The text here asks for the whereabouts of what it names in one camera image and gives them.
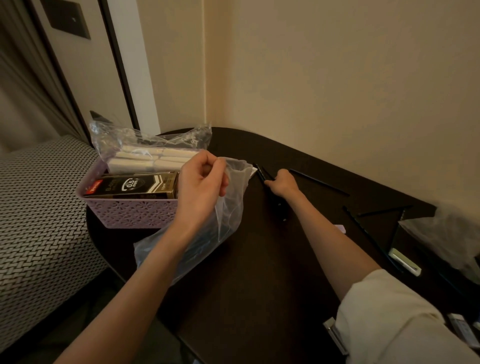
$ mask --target basket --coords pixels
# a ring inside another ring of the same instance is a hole
[[[84,198],[84,193],[107,169],[100,158],[75,190],[98,219],[109,229],[161,229],[175,217],[178,201],[149,199]]]

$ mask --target curtain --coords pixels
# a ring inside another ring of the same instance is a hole
[[[24,146],[15,142],[18,138],[9,137],[18,136],[20,124],[29,127],[29,135],[36,135],[39,141],[55,134],[70,134],[88,143],[21,0],[0,1],[0,75],[0,102],[7,104],[9,110],[1,115],[0,148],[12,150]],[[18,124],[15,121],[19,118],[23,122]]]

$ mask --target wall switch plate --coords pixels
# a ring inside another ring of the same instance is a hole
[[[52,28],[90,39],[80,4],[66,0],[41,0]]]

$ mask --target dark wooden table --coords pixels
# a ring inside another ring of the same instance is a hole
[[[358,217],[400,206],[411,206],[405,219],[433,216],[434,206],[245,131],[213,128],[209,150],[258,163],[273,175],[280,168],[293,168],[347,192],[295,176],[320,212],[332,223],[344,225],[347,235],[382,267],[444,314],[469,313],[456,293],[428,269],[414,249],[416,242],[396,228],[398,210]],[[336,316],[339,300],[300,223],[291,211],[286,222],[279,219],[257,176],[250,180],[243,201],[238,230],[169,289],[159,319],[206,364],[344,363],[322,326]],[[395,269],[344,206],[384,249],[394,237],[394,247],[423,268],[422,275],[416,278]],[[90,210],[87,224],[99,252],[127,280],[136,269],[132,244],[155,230],[106,229]]]

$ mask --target clear plastic bag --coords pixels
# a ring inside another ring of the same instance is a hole
[[[185,251],[177,266],[172,285],[204,260],[240,225],[243,213],[243,194],[248,186],[252,165],[244,160],[227,158],[226,173],[230,180],[227,193],[224,197],[218,198],[215,210]],[[163,228],[133,244],[137,267],[142,264],[166,229]]]
[[[433,218],[398,222],[410,235],[474,283],[480,284],[480,226],[451,205],[440,205]]]
[[[207,149],[212,139],[210,125],[183,134],[153,136],[95,118],[89,128],[92,144],[115,174],[180,170],[199,149]]]

